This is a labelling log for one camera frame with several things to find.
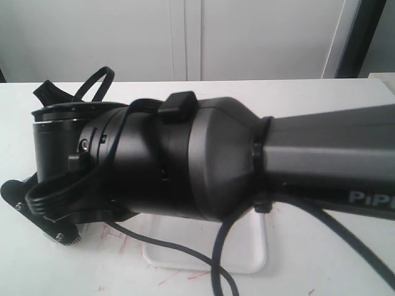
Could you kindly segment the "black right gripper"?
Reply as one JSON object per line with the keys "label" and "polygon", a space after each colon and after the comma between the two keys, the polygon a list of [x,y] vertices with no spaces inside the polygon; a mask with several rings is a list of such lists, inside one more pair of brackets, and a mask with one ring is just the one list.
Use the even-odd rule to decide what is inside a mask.
{"label": "black right gripper", "polygon": [[38,181],[8,180],[2,198],[62,245],[80,240],[76,224],[129,219],[118,172],[129,106],[72,102],[49,80],[33,94],[43,105],[32,113]]}

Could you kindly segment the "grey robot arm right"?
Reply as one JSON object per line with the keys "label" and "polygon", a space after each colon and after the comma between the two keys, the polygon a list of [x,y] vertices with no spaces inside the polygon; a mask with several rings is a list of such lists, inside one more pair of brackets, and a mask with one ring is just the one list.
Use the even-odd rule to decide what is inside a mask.
{"label": "grey robot arm right", "polygon": [[64,245],[77,226],[140,213],[223,221],[291,196],[394,218],[394,106],[260,118],[234,98],[91,102],[50,82],[35,96],[36,173],[2,198]]}

